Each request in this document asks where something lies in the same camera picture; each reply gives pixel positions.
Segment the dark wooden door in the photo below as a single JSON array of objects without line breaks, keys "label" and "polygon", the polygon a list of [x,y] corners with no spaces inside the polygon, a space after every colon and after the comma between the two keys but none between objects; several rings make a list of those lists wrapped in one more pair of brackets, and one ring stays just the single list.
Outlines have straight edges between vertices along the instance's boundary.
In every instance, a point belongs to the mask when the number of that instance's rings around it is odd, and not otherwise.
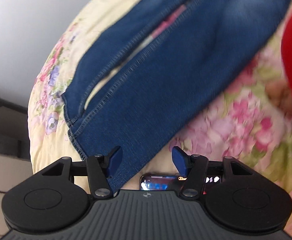
[{"label": "dark wooden door", "polygon": [[0,154],[30,160],[27,108],[0,98]]}]

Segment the black smartphone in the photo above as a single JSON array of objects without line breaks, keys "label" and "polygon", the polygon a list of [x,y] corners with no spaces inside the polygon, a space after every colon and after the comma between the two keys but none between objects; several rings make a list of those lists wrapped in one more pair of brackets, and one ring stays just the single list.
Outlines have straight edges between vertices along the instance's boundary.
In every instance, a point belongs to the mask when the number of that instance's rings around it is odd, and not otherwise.
[{"label": "black smartphone", "polygon": [[[180,192],[186,178],[177,175],[143,175],[140,178],[139,189],[142,191],[164,191],[174,190]],[[222,177],[213,175],[205,178],[205,187],[203,194],[222,182]]]}]

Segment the floral yellow bedspread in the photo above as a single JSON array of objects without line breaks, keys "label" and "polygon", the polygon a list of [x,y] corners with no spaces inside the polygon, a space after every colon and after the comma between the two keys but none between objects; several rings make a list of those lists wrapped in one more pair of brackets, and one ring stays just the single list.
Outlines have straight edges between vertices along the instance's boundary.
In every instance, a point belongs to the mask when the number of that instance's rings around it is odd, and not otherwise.
[{"label": "floral yellow bedspread", "polygon": [[[79,59],[102,31],[139,0],[91,0],[63,33],[33,86],[28,107],[30,156],[38,172],[63,156],[75,161],[79,154],[67,135],[60,94],[70,84]],[[230,87],[178,132],[162,150],[126,184],[139,189],[147,174],[174,174],[171,149],[210,160],[238,158],[284,188],[292,198],[292,118],[268,100],[265,84],[284,76],[280,26]],[[286,225],[292,236],[292,215]]]}]

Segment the blue denim jeans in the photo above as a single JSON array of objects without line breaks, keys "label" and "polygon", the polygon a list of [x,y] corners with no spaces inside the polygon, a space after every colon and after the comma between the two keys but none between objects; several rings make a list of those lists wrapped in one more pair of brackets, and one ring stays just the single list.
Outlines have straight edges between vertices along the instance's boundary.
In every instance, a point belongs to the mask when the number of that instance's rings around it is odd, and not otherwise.
[{"label": "blue denim jeans", "polygon": [[118,191],[273,35],[291,0],[141,0],[106,29],[62,94],[82,158],[115,146]]}]

